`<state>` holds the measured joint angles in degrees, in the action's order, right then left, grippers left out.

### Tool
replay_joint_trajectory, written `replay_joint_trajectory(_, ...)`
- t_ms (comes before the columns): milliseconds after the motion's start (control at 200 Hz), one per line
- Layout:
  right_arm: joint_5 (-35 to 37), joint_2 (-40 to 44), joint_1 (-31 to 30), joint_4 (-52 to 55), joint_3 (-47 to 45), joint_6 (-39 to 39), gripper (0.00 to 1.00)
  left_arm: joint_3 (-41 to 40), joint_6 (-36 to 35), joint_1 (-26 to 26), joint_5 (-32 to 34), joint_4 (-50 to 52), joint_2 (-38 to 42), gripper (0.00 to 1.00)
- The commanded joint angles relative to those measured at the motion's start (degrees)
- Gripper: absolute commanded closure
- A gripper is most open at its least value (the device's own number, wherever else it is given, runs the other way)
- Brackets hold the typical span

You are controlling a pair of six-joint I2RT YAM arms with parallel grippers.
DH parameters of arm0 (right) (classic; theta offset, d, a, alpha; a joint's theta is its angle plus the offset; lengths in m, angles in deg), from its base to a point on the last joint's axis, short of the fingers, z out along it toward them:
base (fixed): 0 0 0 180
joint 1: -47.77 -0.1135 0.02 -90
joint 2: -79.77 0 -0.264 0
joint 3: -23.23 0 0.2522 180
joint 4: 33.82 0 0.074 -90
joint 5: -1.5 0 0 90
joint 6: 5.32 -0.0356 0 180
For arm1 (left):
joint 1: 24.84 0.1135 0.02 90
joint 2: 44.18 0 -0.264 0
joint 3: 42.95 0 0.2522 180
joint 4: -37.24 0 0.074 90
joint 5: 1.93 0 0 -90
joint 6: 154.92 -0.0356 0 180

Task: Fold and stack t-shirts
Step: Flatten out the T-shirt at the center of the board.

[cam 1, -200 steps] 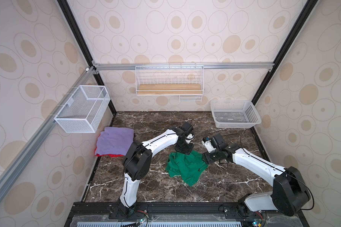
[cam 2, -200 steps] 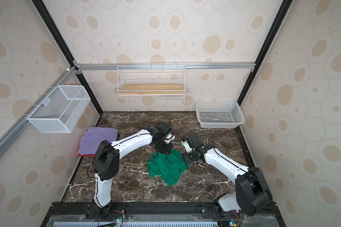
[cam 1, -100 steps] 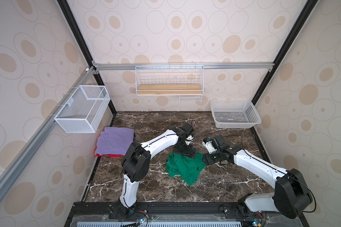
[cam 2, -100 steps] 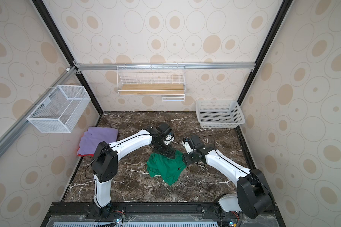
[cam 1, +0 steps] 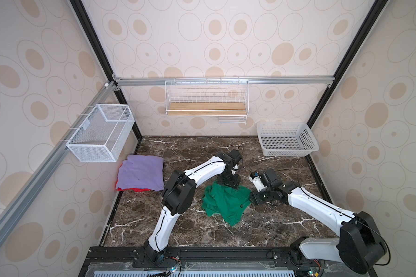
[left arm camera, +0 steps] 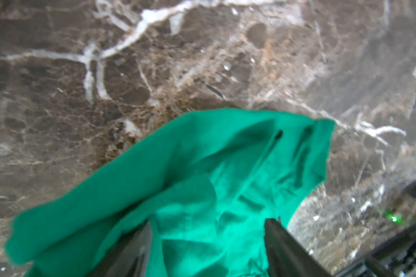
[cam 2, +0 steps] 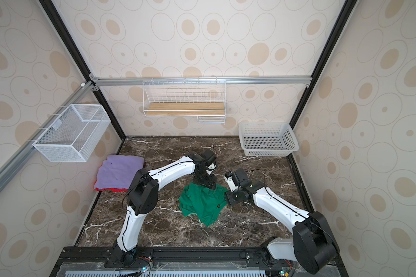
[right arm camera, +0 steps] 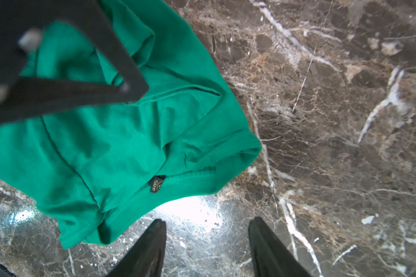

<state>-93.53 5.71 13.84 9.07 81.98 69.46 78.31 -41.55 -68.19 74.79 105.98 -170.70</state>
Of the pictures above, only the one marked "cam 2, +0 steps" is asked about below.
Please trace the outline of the green t-shirt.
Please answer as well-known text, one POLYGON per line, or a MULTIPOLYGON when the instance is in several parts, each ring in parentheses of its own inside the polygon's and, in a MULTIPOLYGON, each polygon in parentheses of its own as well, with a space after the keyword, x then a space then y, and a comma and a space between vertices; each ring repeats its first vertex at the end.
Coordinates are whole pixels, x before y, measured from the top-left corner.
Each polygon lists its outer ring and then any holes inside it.
POLYGON ((179 208, 185 217, 195 214, 205 226, 210 226, 227 205, 225 200, 227 191, 227 188, 219 184, 214 189, 209 189, 191 183, 183 189, 179 197, 179 208))

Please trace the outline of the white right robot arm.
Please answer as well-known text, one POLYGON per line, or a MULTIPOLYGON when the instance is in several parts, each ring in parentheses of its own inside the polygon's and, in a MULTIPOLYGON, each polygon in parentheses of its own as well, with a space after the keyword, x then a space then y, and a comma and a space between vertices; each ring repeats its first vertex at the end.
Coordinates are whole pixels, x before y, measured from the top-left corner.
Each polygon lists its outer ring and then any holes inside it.
POLYGON ((253 181, 243 169, 227 172, 224 180, 229 186, 229 191, 225 192, 229 205, 253 203, 291 232, 289 239, 273 238, 263 245, 272 260, 291 260, 308 273, 316 274, 339 256, 338 243, 322 213, 309 213, 292 205, 264 182, 253 181))

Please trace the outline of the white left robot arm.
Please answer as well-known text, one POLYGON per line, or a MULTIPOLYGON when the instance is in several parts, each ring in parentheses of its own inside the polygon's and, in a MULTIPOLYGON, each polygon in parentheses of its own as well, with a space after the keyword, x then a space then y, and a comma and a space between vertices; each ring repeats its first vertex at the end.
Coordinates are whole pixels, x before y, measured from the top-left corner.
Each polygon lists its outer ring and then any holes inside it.
POLYGON ((217 167, 212 150, 202 154, 194 151, 169 165, 155 170, 140 169, 134 176, 127 193, 127 213, 121 233, 110 251, 107 267, 130 267, 136 260, 138 237, 143 222, 158 203, 158 193, 167 184, 190 175, 199 186, 216 188, 217 179, 212 172, 217 167))

